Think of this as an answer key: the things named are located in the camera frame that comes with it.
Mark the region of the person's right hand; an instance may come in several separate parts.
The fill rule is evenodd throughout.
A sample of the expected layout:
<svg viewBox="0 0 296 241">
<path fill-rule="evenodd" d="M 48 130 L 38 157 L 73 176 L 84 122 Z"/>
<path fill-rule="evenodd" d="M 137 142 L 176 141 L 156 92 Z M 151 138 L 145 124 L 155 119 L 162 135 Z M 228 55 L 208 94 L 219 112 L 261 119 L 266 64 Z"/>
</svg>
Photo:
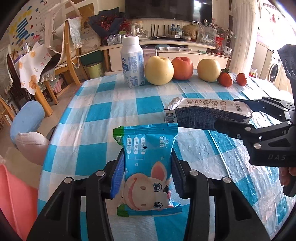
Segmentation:
<svg viewBox="0 0 296 241">
<path fill-rule="evenodd" d="M 280 167 L 279 168 L 279 180 L 281 186 L 287 186 L 290 183 L 292 176 L 296 176 L 296 168 L 295 167 Z"/>
</svg>

